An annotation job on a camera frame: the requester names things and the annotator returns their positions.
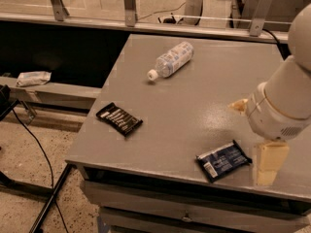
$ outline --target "metal post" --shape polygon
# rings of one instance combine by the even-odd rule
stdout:
[[[62,0],[51,0],[52,10],[56,20],[63,21],[69,16],[67,9],[65,8]]]
[[[265,18],[270,10],[272,1],[273,0],[259,0],[250,28],[251,36],[259,36],[261,34]]]
[[[137,21],[136,0],[124,0],[125,25],[133,27]]]

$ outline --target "floor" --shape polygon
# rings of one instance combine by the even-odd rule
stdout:
[[[71,17],[123,20],[122,0],[63,0]],[[158,17],[170,13],[181,15],[185,0],[136,0],[140,22],[158,23]],[[226,28],[230,0],[204,0],[200,26]],[[0,12],[52,15],[50,0],[0,0]],[[37,116],[29,129],[37,136],[51,162],[54,180],[65,167],[64,158],[86,115],[36,109]],[[28,121],[23,108],[16,108],[22,121]],[[49,187],[51,173],[47,161],[32,136],[17,122],[13,113],[0,122],[0,170],[11,179]],[[57,201],[68,231],[98,232],[97,206],[91,205],[79,186],[82,176],[72,170]],[[44,202],[37,197],[10,194],[0,189],[0,233],[29,232]],[[49,212],[42,229],[47,233],[65,232],[55,207]]]

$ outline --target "gray tabletop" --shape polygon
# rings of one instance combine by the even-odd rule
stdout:
[[[168,79],[151,83],[156,58],[187,40],[193,59]],[[271,186],[256,185],[256,145],[244,116],[227,105],[247,98],[282,62],[274,45],[131,35],[91,108],[66,161],[183,183],[311,202],[311,128],[289,141],[290,154]],[[96,113],[110,102],[144,123],[126,139]],[[232,139],[255,161],[209,183],[195,156]]]

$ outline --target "table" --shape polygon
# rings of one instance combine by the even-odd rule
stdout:
[[[156,58],[184,40],[193,59],[170,78],[149,82]],[[274,184],[257,186],[263,138],[227,107],[282,61],[270,44],[131,35],[66,157],[103,220],[133,232],[295,232],[308,225],[310,128],[289,142]],[[126,139],[95,116],[110,102],[144,120]],[[232,139],[255,164],[209,183],[195,156]]]

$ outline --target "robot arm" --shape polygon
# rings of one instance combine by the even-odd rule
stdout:
[[[311,123],[311,5],[294,19],[291,54],[246,104],[253,131],[269,140],[289,140]]]

